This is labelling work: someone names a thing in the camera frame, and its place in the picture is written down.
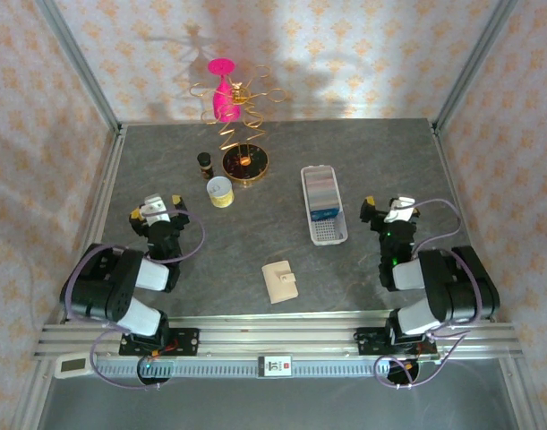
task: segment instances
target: wallpaper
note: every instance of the wallpaper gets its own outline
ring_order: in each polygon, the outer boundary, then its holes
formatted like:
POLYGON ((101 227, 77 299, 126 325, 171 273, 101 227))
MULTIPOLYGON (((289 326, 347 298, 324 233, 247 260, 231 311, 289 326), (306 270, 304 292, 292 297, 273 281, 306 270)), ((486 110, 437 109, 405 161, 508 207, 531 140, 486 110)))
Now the wallpaper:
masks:
POLYGON ((80 250, 106 141, 34 2, 0 2, 0 430, 80 250))
POLYGON ((443 134, 547 418, 547 0, 520 0, 443 134))
POLYGON ((438 115, 497 0, 58 0, 118 119, 199 120, 189 93, 271 67, 255 91, 267 119, 438 115))

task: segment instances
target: white plastic basket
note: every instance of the white plastic basket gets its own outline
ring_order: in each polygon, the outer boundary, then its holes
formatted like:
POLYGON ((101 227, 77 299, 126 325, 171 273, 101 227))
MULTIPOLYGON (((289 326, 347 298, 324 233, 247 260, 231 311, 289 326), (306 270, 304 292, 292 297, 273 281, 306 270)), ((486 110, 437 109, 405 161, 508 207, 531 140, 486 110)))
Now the white plastic basket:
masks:
POLYGON ((341 194, 338 191, 337 177, 335 169, 331 166, 309 166, 301 169, 301 182, 303 184, 303 197, 305 199, 305 208, 307 210, 307 221, 309 221, 309 232, 311 240, 317 246, 321 245, 337 245, 345 242, 348 238, 346 232, 345 213, 343 212, 343 203, 341 202, 341 194), (311 211, 309 210, 309 199, 307 198, 307 188, 305 186, 305 172, 318 170, 320 168, 330 168, 335 181, 335 189, 338 197, 338 215, 335 218, 324 219, 322 221, 313 221, 311 219, 311 211))

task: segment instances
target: aluminum frame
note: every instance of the aluminum frame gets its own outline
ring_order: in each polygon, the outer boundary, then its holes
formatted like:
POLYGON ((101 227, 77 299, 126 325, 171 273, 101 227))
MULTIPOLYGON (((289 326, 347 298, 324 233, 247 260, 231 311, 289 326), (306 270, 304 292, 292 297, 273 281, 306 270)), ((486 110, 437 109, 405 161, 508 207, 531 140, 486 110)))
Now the aluminum frame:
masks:
MULTIPOLYGON (((96 366, 105 376, 115 378, 137 378, 137 357, 126 359, 99 358, 96 366)), ((374 376, 374 361, 363 360, 299 360, 292 362, 292 378, 363 378, 374 376)), ((382 360, 377 365, 377 373, 387 376, 390 365, 382 360)), ((259 376, 257 361, 215 361, 203 358, 193 360, 156 360, 142 363, 143 378, 166 377, 180 379, 252 379, 259 376)))
POLYGON ((436 133, 441 133, 444 126, 449 122, 454 110, 466 94, 466 90, 482 66, 484 59, 488 56, 490 48, 496 41, 504 24, 508 21, 508 17, 514 10, 516 3, 517 0, 500 0, 496 5, 482 35, 476 42, 449 96, 442 105, 438 118, 433 122, 436 133))
POLYGON ((501 358, 500 368, 520 429, 547 429, 540 401, 524 358, 501 358))
MULTIPOLYGON (((122 148, 124 147, 124 138, 125 129, 121 133, 116 133, 113 137, 110 151, 107 154, 107 159, 100 175, 97 197, 93 202, 90 222, 85 232, 82 250, 85 250, 93 242, 99 242, 102 238, 107 209, 114 188, 115 175, 120 163, 120 157, 122 156, 122 148)), ((53 319, 57 323, 64 319, 62 308, 58 312, 54 312, 53 315, 55 316, 53 319)), ((11 423, 12 430, 31 430, 38 427, 38 422, 50 388, 53 370, 54 360, 42 360, 36 363, 30 375, 29 382, 25 385, 25 389, 22 391, 19 399, 19 404, 11 423)))
MULTIPOLYGON (((367 311, 340 315, 283 314, 250 315, 242 318, 185 317, 170 319, 170 327, 200 329, 198 357, 208 360, 257 360, 262 355, 291 355, 293 360, 358 360, 377 356, 359 356, 354 340, 359 327, 384 327, 387 311, 367 311)), ((455 359, 522 357, 514 328, 507 323, 478 323, 451 356, 455 359)), ((88 351, 103 332, 99 324, 46 325, 36 347, 35 358, 54 360, 62 354, 88 351)), ((97 352, 117 357, 119 333, 97 347, 97 352)), ((445 355, 456 338, 438 341, 445 355)), ((435 361, 437 357, 422 356, 435 361)), ((166 359, 180 360, 181 357, 166 359)))
POLYGON ((56 5, 56 2, 54 0, 36 0, 36 3, 47 20, 50 29, 55 33, 64 52, 70 59, 74 70, 76 70, 82 83, 88 90, 88 93, 96 103, 96 107, 104 118, 104 121, 106 121, 112 132, 117 133, 119 130, 119 123, 114 110, 110 107, 110 103, 104 95, 92 69, 90 69, 86 58, 84 58, 84 54, 78 46, 74 35, 68 28, 68 24, 56 5))

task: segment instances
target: gray tabletop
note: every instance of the gray tabletop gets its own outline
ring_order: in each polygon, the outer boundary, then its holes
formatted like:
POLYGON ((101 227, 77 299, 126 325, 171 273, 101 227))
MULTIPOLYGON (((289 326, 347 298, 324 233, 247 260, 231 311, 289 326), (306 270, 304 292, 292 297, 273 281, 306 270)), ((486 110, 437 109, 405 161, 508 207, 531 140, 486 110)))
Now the gray tabletop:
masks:
MULTIPOLYGON (((207 151, 221 175, 223 139, 217 126, 130 126, 107 214, 103 242, 146 250, 128 223, 144 197, 160 193, 170 203, 181 194, 200 216, 207 240, 170 294, 136 290, 144 303, 171 315, 272 314, 389 309, 410 304, 423 292, 389 293, 378 277, 378 235, 359 220, 363 199, 374 195, 379 209, 404 194, 417 201, 451 199, 429 125, 424 119, 347 119, 266 123, 259 141, 269 154, 262 180, 234 185, 235 202, 217 209, 209 201, 196 156, 207 151), (341 245, 315 246, 310 238, 300 170, 331 165, 337 174, 348 229, 341 245), (261 266, 288 260, 299 297, 272 305, 261 266)), ((422 208, 416 240, 456 226, 442 205, 422 208)), ((200 240, 194 222, 180 236, 184 252, 200 240)), ((464 233, 438 246, 467 243, 464 233)))

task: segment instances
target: beige wallet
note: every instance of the beige wallet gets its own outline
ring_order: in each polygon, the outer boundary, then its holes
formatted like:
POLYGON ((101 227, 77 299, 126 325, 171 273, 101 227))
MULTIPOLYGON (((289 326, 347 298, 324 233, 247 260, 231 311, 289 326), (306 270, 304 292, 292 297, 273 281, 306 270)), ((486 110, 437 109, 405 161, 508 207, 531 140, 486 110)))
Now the beige wallet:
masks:
POLYGON ((269 292, 271 304, 283 302, 299 296, 295 284, 295 275, 291 272, 289 262, 273 262, 261 268, 269 292))

